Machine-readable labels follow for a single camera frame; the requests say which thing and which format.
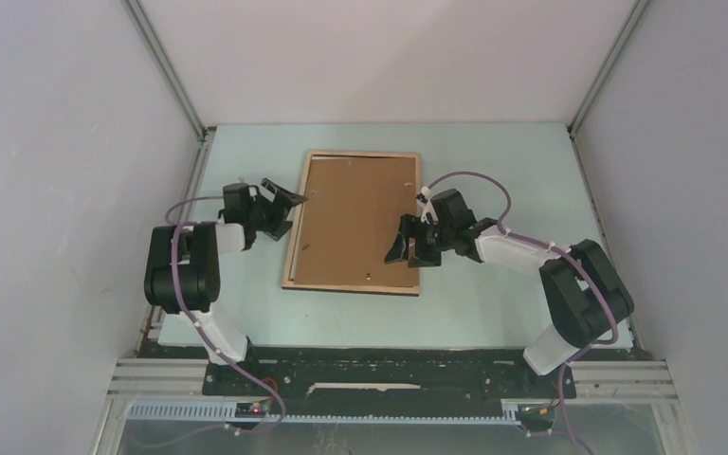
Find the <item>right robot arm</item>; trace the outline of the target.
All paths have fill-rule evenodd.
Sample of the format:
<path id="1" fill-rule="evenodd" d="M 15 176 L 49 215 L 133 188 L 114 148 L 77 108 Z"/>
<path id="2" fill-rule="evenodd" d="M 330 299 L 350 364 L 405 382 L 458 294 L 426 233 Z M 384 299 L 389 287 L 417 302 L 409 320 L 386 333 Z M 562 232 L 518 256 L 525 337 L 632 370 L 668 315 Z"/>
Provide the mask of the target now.
<path id="1" fill-rule="evenodd" d="M 479 264 L 501 264 L 539 278 L 551 324 L 523 351 L 525 363 L 513 371 L 519 392 L 537 396 L 551 382 L 551 372 L 599 344 L 612 344 L 619 323 L 634 302 L 605 250 L 586 239 L 561 247 L 517 234 L 495 219 L 477 219 L 459 191 L 434 194 L 422 188 L 421 211 L 401 216 L 387 264 L 433 267 L 444 252 Z"/>

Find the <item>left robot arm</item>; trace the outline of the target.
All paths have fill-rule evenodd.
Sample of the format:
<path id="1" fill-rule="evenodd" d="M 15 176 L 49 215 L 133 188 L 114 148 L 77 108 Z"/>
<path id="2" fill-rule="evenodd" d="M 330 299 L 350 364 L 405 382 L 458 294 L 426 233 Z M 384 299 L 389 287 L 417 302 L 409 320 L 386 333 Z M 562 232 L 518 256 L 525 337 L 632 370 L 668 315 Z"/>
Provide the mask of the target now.
<path id="1" fill-rule="evenodd" d="M 267 178 L 258 185 L 228 184 L 220 198 L 223 208 L 214 221 L 169 219 L 153 229 L 144 294 L 150 305 L 195 329 L 211 362 L 230 363 L 225 381 L 246 395 L 260 387 L 262 370 L 246 359 L 251 342 L 218 303 L 219 257 L 250 250 L 260 233 L 279 241 L 293 226 L 291 210 L 307 198 Z"/>

